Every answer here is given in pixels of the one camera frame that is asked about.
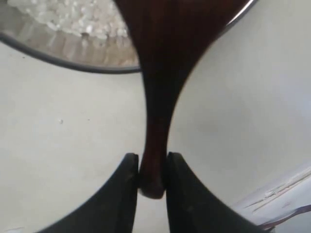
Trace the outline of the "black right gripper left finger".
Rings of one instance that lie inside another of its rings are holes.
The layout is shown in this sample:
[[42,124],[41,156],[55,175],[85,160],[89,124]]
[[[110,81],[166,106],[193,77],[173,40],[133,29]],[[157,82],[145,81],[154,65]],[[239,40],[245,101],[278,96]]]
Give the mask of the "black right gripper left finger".
[[83,205],[41,233],[131,233],[138,193],[138,155],[128,153]]

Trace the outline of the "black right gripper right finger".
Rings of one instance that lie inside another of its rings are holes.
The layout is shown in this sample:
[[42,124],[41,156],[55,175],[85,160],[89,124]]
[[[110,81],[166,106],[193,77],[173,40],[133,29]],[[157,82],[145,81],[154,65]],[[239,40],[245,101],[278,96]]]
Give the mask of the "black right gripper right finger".
[[213,195],[196,177],[180,153],[168,154],[166,169],[166,203],[170,232],[264,232]]

